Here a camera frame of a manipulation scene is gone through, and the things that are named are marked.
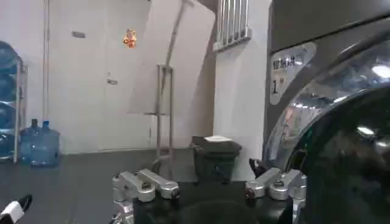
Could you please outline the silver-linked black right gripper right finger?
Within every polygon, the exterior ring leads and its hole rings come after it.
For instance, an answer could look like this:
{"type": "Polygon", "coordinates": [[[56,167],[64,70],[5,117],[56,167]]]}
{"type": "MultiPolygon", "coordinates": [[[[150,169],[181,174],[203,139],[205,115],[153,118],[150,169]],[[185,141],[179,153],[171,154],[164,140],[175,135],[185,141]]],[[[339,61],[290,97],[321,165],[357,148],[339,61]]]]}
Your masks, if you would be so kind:
{"type": "Polygon", "coordinates": [[[298,224],[306,204],[307,176],[291,169],[283,172],[250,158],[255,179],[245,183],[245,199],[258,223],[298,224]]]}

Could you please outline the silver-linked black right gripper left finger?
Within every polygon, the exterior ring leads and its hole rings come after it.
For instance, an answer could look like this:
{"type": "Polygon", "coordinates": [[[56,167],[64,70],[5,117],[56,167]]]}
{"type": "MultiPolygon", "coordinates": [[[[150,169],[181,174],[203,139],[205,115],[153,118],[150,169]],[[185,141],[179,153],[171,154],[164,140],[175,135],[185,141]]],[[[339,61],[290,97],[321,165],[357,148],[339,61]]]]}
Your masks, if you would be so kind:
{"type": "Polygon", "coordinates": [[[178,182],[167,180],[149,169],[136,174],[121,172],[112,178],[112,185],[116,209],[113,223],[135,222],[135,200],[150,203],[156,198],[156,193],[166,200],[175,200],[180,195],[178,182]]]}

